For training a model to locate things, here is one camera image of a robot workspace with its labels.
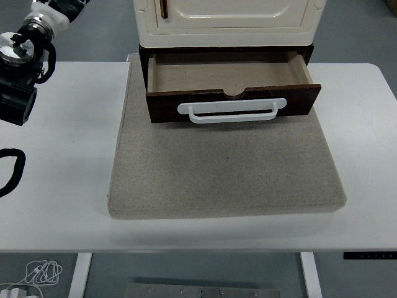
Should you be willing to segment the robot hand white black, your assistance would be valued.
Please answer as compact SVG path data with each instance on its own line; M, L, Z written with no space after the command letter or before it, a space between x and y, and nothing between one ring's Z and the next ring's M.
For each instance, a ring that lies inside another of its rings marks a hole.
M37 21L54 34L70 27L89 1L33 1L26 22Z

